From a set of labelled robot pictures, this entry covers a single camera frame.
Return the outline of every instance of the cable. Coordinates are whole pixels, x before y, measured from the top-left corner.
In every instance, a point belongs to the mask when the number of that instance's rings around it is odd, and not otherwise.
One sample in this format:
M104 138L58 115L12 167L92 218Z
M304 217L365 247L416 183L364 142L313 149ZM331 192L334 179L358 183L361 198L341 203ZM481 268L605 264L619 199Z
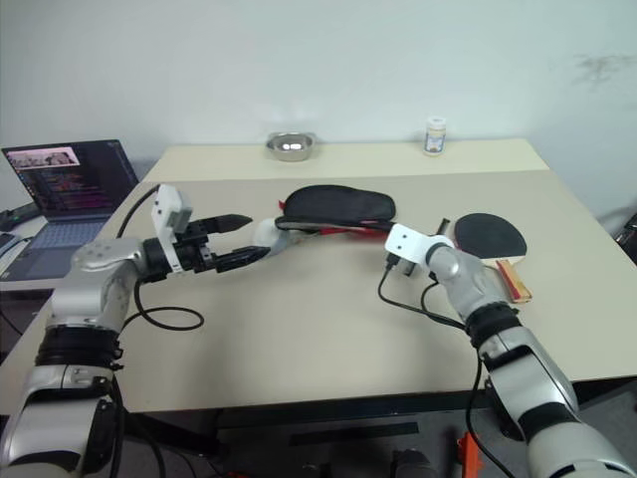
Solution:
M212 468L212 471L214 471L214 472L215 472L215 474L216 474L218 477L223 478L223 476L224 476L224 475L223 475L223 473L221 473L221 472L219 471L219 469L218 469L215 465L213 465L213 464L212 464L212 461L210 461L210 459L209 459L209 458L206 458L206 463L208 463L208 466L209 466L210 468Z
M163 455L161 454L161 449L159 449L159 445L155 441L155 439L148 433L148 431L139 423L137 417L132 413L125 410L126 417L130 424L137 429L137 432L141 435L141 437L148 443L150 449L152 450L152 454L155 455L155 460L157 461L157 467L159 468L159 478L166 478L166 463L163 461Z
M18 329L15 324L13 322L11 322L9 320L9 318L7 316L4 315L4 312L2 312L2 309L0 309L0 316L2 316L2 319L4 320L4 322L6 322L8 324L8 326L13 329L13 332L15 332L17 335L19 335L20 337L22 337L22 332L20 331L20 329Z
M126 212L126 215L124 216L123 221L121 221L121 225L119 226L119 230L117 231L117 234L115 235L116 239L120 238L123 235L123 231L126 229L126 226L128 225L128 222L130 221L130 218L135 213L135 211L139 208L139 206L143 203L143 201L148 199L151 195L153 195L158 190L159 190L159 184L151 187L139 199L135 201L135 203L130 207L130 209L128 209L128 212Z
M385 280L387 279L387 275L389 274L389 271L391 271L391 267L393 266L390 266L389 264L387 265L387 267L385 268L385 272L383 273L382 278L380 279L380 282L378 283L377 292L378 292L378 297L380 298L381 301L385 302L386 304L389 304L390 306L399 307L400 309L405 309L406 311L411 311L411 312L415 312L416 314L421 314L423 316L426 316L432 321L437 322L438 324L442 324L443 326L453 327L456 329L460 329L461 331L465 330L465 326L463 326L458 321L454 321L453 319L450 319L448 317L441 316L440 314L429 312L426 309L418 309L415 307L408 306L406 304L401 304L400 302L392 301L391 299L387 299L385 296L383 296L382 286L385 283ZM431 290L431 288L433 288L434 286L435 284L431 285L428 288L428 290Z
M119 389L119 383L117 383L117 377L112 376L110 396L115 403L117 410L117 417L115 418L115 441L112 449L112 461L110 462L109 478L116 478L119 473L119 465L121 464L121 450L123 448L123 433L125 422L125 409L123 407L123 399L121 398L121 390Z
M185 461L186 465L188 466L188 469L190 470L190 474L192 475L192 478L197 478L197 473L195 472L195 469L192 466L192 463L190 463L190 460L186 457L186 455L184 455L183 453L177 450L173 450L172 448L170 448L170 451L172 451L175 455L181 457L181 459Z
M16 241L15 243L11 244L11 246L9 247L9 249L7 249L6 251L4 251L2 253L2 255L0 255L0 258L3 258L11 249L13 249L14 247L16 247L18 244L22 243L22 242L29 242L31 239L33 239L34 236L30 236L30 237L23 237L22 239L20 239L19 241Z
M471 437L474 439L478 448L482 450L482 452L489 458L494 465L496 465L500 470L507 475L509 478L516 478L509 468L507 468L498 458L496 458L491 451L483 444L482 441L478 438L476 431L474 430L474 425L471 422L471 411L474 407L474 401L478 396L478 386L480 385L480 379L482 378L482 360L480 359L480 354L476 352L476 358L478 359L478 369L476 370L476 379L474 380L474 386L471 389L471 394L469 395L469 402L467 403L467 409L465 410L465 421L467 422L467 430L471 434Z
M186 307L176 307L176 306L154 307L152 309L146 310L143 307L143 304L141 303L141 297L139 296L139 288L141 287L141 284L142 282L137 280L137 282L135 282L134 288L132 289L132 298L135 302L135 306L137 307L137 313L130 316L128 319L124 321L122 329L126 327L128 324L130 324L137 317L143 317L147 322L151 323L152 325L156 327L159 327L160 329L164 329L166 331L187 332L187 331L194 331L195 329L199 329L201 326L203 326L203 323L205 321L203 316L199 314L197 311L188 309ZM169 326L169 325L156 321L153 317L151 317L148 314L149 312L159 312L159 311L185 312L187 314L191 314L195 316L197 319L199 319L199 322L192 326L183 326L183 327Z

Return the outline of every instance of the robotic arm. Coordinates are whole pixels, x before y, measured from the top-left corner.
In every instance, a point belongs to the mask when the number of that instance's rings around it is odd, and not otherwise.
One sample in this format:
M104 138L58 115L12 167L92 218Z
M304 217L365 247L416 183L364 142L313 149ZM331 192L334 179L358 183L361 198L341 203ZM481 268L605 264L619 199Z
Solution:
M637 476L613 445L577 417L573 388L504 302L480 259L445 236L395 225L385 249L435 274L479 352L491 389L528 445L533 478Z
M51 299L52 314L20 403L0 442L3 477L83 476L110 459L118 410L110 399L117 341L134 284L172 272L225 272L270 251L246 247L217 256L208 234L251 221L225 215L188 222L192 208L162 185L152 211L157 238L96 241L78 250Z

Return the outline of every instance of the white bracket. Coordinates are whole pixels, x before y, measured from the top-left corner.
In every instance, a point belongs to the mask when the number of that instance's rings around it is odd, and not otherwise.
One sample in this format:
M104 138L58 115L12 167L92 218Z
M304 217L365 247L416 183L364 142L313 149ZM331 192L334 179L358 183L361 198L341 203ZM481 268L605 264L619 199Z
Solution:
M172 272L183 272L173 244L177 242L175 233L186 230L190 214L192 206L185 194L168 184L159 186L150 216Z
M455 247L447 236L427 236L402 224L395 224L385 241L385 250L401 259L426 267L427 252L440 243Z

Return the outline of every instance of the white wall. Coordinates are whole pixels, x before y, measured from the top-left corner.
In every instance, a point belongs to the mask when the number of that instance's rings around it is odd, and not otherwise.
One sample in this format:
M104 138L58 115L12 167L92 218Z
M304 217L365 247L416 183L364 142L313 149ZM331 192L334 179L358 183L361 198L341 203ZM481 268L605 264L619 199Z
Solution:
M4 145L115 136L148 160L287 128L404 140L438 114L454 137L529 138L609 230L637 210L633 0L0 0L0 18Z

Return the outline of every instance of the small bottle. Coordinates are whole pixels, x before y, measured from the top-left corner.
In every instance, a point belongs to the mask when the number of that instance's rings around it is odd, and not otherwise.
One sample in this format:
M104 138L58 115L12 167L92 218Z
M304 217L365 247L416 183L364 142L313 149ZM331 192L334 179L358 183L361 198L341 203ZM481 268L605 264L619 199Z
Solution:
M447 120L441 117L427 118L427 133L423 151L430 156L441 154L445 148L447 135Z

